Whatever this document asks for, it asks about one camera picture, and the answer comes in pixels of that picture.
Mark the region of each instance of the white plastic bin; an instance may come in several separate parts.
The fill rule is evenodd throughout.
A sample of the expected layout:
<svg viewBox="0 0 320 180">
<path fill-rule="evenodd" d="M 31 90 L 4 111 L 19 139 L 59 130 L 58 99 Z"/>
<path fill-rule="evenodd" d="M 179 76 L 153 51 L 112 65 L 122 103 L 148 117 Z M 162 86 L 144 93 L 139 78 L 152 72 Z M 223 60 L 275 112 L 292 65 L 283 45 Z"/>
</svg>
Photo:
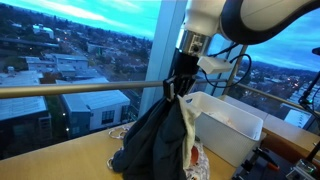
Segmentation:
<svg viewBox="0 0 320 180">
<path fill-rule="evenodd" d="M 189 104 L 202 111 L 195 120 L 196 135 L 204 146 L 238 167 L 259 141 L 263 120 L 203 92 L 183 97 Z M 203 112 L 219 113 L 228 117 L 234 128 Z"/>
</svg>

